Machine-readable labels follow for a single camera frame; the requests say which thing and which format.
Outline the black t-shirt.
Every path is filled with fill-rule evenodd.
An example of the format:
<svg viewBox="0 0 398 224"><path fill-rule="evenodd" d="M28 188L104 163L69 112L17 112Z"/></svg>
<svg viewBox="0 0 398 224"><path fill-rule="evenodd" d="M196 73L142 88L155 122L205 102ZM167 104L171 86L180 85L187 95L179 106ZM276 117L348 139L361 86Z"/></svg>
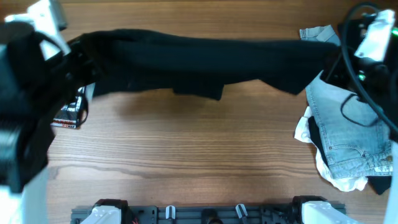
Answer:
<svg viewBox="0 0 398 224"><path fill-rule="evenodd" d="M170 88L213 100L225 85L251 80L296 95L337 50L325 42L197 39L139 29L87 33L80 43L101 74L95 96Z"/></svg>

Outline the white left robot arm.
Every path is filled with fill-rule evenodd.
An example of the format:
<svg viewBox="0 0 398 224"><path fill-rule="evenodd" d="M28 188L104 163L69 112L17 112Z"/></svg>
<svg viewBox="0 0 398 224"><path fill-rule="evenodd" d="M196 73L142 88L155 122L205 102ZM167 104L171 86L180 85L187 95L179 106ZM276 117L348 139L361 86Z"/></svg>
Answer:
<svg viewBox="0 0 398 224"><path fill-rule="evenodd" d="M51 123L78 89L95 82L79 37L66 52L26 22L1 24L1 223L47 223Z"/></svg>

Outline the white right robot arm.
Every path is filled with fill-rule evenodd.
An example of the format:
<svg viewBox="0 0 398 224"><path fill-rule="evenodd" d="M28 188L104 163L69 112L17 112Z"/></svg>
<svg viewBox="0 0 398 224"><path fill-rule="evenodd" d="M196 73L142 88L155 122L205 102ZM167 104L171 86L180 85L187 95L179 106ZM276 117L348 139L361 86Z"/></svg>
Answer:
<svg viewBox="0 0 398 224"><path fill-rule="evenodd" d="M354 16L370 8L358 21L353 48L348 43ZM389 138L397 142L397 25L392 9L379 9L375 4L362 2L352 7L341 25L341 47L335 62L321 75L321 80L351 91L349 101L357 96L368 104L389 128Z"/></svg>

